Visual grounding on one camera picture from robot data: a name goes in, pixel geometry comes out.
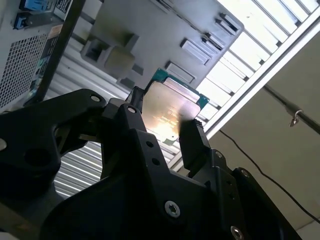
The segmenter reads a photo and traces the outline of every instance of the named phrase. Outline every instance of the wire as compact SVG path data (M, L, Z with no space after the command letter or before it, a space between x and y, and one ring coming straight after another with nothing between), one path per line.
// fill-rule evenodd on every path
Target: wire
M258 169L258 171L261 173L262 176L266 177L267 179L269 179L271 182L273 182L275 185L277 185L282 191L285 192L285 194L287 194L292 201L294 201L294 203L302 210L304 211L305 214L307 214L310 218L312 218L314 221L316 221L318 224L320 224L320 220L318 218L316 218L314 215L312 215L310 212L308 212L287 190L285 190L285 188L283 186L281 186L279 183L277 183L275 180L273 180L271 177L269 177L268 175L266 175L261 168L259 167L258 164L256 164L256 162L245 152L242 150L242 148L237 144L237 142L230 137L229 135L227 135L226 133L224 133L222 130L220 130L220 132L226 136L228 139L230 139L234 145L239 149L240 152L242 152L252 163L253 165Z

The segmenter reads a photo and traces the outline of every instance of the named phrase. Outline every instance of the cpu processor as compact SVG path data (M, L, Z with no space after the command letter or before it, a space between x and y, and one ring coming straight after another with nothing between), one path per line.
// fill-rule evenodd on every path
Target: cpu processor
M195 119L208 102L207 97L159 68L145 89L142 119L148 132L172 145L179 137L181 122Z

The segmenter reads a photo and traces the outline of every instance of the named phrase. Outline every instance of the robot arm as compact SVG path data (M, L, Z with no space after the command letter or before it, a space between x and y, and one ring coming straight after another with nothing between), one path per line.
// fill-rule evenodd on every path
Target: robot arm
M168 169L141 103L81 89L0 115L0 228L22 240L300 240L200 122L180 127L188 177ZM101 180L64 200L53 185L61 157L88 140L101 143Z

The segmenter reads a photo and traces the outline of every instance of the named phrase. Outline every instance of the white ceiling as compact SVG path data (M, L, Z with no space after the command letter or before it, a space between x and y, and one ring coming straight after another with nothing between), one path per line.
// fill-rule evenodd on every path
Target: white ceiling
M318 33L268 83L320 123L320 34ZM291 116L265 90L260 90L223 128L308 211L320 217L320 135L303 122L288 127ZM231 169L247 169L295 229L312 221L220 132L212 148L226 157Z

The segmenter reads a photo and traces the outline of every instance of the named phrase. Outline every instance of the ventilation grille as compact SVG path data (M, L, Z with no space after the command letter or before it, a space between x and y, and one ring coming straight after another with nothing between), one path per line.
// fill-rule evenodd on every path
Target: ventilation grille
M48 35L12 43L0 81L0 109L26 93Z

